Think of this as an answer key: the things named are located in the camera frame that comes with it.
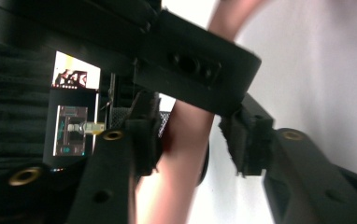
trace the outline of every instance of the screw hole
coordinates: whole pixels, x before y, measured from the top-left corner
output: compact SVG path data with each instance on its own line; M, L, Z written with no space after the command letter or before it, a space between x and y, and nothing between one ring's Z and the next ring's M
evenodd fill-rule
M95 203L105 203L111 198L111 196L112 196L111 191L103 189L94 194L93 201Z
M18 179L20 179L20 180L26 180L26 179L30 178L32 175L33 175L33 174L32 174L31 172L26 171L26 172L20 174L20 175L18 176Z
M181 71L185 73L196 73L199 70L199 62L189 56L183 56L178 54L169 54L167 56L169 62L177 66Z

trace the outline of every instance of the human arm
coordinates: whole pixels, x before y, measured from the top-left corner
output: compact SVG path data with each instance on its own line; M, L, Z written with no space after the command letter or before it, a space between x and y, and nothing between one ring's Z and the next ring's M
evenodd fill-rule
M209 31L234 41L242 23L263 1L220 2ZM157 165L159 172L143 178L139 184L137 223L186 222L213 119L214 114L210 112L176 101L163 135L164 153Z

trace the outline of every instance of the white wall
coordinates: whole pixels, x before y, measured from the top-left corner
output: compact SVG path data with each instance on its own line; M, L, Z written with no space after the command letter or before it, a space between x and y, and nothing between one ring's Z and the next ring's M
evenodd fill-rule
M164 3L206 27L216 1ZM270 1L236 41L263 60L250 93L275 128L307 133L333 163L357 173L357 1ZM189 223L273 223L261 178L235 176L218 122Z
M357 1L271 1L238 42L263 65L250 93L357 173Z

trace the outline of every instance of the small screen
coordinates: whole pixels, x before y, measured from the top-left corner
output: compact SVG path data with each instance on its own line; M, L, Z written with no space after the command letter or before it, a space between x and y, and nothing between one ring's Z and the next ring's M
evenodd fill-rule
M87 107L58 105L53 156L85 155L82 127L87 116Z
M63 89L99 89L100 68L56 51L51 86Z

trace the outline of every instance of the circular hole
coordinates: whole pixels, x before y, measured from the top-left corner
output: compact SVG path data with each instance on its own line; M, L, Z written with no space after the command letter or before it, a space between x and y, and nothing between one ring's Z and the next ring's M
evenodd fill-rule
M104 139L111 140L111 141L121 139L122 137L123 137L123 133L120 131L110 132L104 135Z
M294 141L300 141L304 138L302 134L296 132L284 132L283 137Z
M337 190L328 189L328 190L326 190L325 194L330 200L332 200L334 202L337 202L337 203L345 203L346 202L344 196Z
M8 183L10 186L21 186L31 183L39 178L41 175L41 169L38 167L31 167L25 170L21 170L13 175Z
M111 198L111 196L112 192L103 189L94 194L93 201L96 203L105 203L106 201L108 201L109 198Z
M178 58L178 67L183 72L195 73L198 69L198 61L188 56L181 56Z

